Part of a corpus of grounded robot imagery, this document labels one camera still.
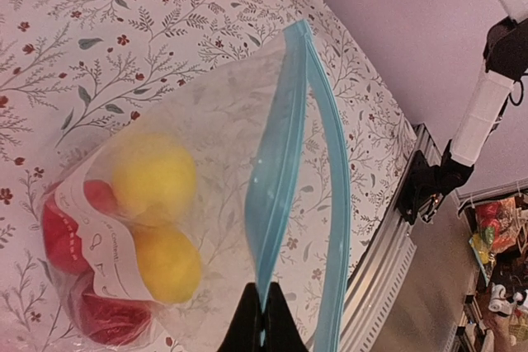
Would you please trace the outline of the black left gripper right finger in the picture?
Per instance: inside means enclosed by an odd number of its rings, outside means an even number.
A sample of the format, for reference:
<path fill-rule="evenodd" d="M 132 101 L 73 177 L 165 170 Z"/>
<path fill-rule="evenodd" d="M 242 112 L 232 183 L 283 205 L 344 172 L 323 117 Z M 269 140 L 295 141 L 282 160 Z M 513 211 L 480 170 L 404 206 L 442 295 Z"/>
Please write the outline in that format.
<path fill-rule="evenodd" d="M 266 352 L 307 352 L 280 285 L 272 282 L 263 313 L 263 346 Z"/>

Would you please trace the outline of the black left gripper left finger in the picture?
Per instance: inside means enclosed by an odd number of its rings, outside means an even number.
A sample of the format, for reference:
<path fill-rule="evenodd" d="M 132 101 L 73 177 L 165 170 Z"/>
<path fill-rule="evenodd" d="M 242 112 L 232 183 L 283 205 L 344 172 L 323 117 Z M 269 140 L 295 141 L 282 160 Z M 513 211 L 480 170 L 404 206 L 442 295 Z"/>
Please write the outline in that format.
<path fill-rule="evenodd" d="M 220 352 L 258 352 L 262 350 L 263 314 L 257 287 L 246 284 L 230 322 Z"/>

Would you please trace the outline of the clear zip top bag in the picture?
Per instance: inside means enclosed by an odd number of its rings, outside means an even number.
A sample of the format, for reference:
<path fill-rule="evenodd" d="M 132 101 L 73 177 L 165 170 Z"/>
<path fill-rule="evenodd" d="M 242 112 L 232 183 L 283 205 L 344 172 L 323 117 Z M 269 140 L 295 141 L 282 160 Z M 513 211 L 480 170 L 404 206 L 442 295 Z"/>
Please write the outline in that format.
<path fill-rule="evenodd" d="M 350 173 L 347 144 L 337 104 L 306 21 L 286 27 L 253 55 L 217 67 L 177 89 L 168 100 L 101 143 L 65 171 L 42 202 L 54 192 L 55 203 L 78 223 L 82 255 L 90 269 L 66 274 L 49 262 L 62 307 L 89 344 L 79 351 L 145 351 L 162 336 L 183 351 L 220 351 L 243 290 L 254 283 L 262 314 L 272 282 L 285 295 L 299 284 L 299 272 L 276 278 L 290 221 L 300 201 L 316 191 L 309 181 L 315 160 L 306 148 L 308 127 L 322 130 L 322 205 L 327 225 L 323 245 L 327 269 L 316 311 L 315 328 L 305 339 L 308 351 L 335 351 L 342 321 L 350 247 Z M 119 206 L 113 214 L 95 210 L 84 194 L 84 182 L 111 186 L 115 150 L 139 134 L 166 134 L 192 155 L 196 194 L 189 211 L 174 223 L 148 227 L 131 220 Z M 200 253 L 202 276 L 185 303 L 164 304 L 146 288 L 137 263 L 133 232 L 175 228 Z M 132 345 L 98 344 L 72 321 L 70 289 L 87 272 L 103 298 L 143 302 L 150 328 Z"/>

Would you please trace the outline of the red toy bell pepper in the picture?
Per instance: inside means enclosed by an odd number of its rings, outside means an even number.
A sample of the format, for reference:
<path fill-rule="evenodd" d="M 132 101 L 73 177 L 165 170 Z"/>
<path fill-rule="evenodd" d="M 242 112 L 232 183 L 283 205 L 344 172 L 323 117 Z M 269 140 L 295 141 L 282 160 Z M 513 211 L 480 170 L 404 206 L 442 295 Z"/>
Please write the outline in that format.
<path fill-rule="evenodd" d="M 95 210 L 104 214 L 117 211 L 116 198 L 105 181 L 85 181 L 83 189 Z M 80 275 L 90 269 L 82 254 L 82 240 L 76 234 L 78 223 L 59 209 L 53 191 L 45 199 L 42 226 L 45 254 L 53 267 L 70 275 Z"/>

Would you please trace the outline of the red toy pomegranate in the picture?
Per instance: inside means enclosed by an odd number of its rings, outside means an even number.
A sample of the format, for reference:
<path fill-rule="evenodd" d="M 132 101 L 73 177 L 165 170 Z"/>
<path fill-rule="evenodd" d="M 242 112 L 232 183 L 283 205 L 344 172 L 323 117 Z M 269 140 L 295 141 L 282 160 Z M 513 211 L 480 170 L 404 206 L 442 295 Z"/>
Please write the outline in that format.
<path fill-rule="evenodd" d="M 132 345 L 152 323 L 151 312 L 143 302 L 98 296 L 92 272 L 83 274 L 73 284 L 67 306 L 78 329 L 101 345 Z"/>

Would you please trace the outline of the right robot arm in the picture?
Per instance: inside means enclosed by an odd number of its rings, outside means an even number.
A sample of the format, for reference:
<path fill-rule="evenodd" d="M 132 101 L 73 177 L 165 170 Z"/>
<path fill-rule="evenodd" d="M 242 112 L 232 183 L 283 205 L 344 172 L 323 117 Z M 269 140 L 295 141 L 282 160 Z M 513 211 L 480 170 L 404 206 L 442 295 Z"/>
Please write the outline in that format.
<path fill-rule="evenodd" d="M 471 101 L 435 171 L 442 195 L 468 181 L 483 145 L 500 123 L 514 85 L 527 71 L 527 0 L 498 1 L 507 16 L 488 31 Z"/>

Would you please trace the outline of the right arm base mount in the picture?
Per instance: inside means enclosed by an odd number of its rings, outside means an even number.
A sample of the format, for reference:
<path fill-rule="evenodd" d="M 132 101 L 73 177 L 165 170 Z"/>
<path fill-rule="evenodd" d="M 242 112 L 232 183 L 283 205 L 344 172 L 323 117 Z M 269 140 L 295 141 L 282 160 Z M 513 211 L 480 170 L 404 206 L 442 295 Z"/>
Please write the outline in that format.
<path fill-rule="evenodd" d="M 422 150 L 417 150 L 410 162 L 408 174 L 397 198 L 396 208 L 405 222 L 417 220 L 429 223 L 443 202 L 440 188 L 440 166 L 430 165 Z"/>

